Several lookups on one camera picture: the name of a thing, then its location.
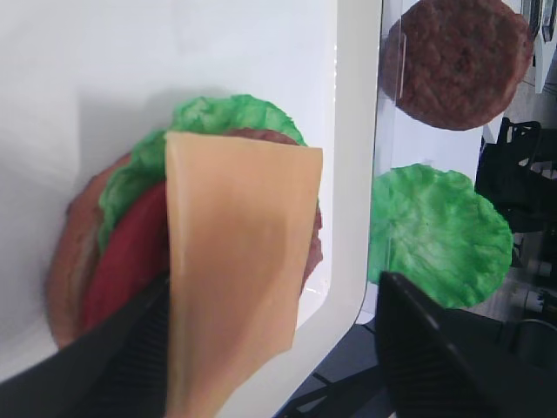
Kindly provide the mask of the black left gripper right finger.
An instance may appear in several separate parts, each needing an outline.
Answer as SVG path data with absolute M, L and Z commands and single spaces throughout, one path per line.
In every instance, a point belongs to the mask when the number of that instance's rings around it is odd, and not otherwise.
M 556 328 L 441 307 L 383 272 L 375 314 L 379 368 L 399 417 L 554 417 Z

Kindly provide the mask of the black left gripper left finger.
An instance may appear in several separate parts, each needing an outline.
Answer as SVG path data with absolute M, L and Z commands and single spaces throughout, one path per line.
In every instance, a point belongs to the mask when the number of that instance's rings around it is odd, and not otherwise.
M 108 320 L 1 384 L 3 417 L 163 417 L 169 278 Z

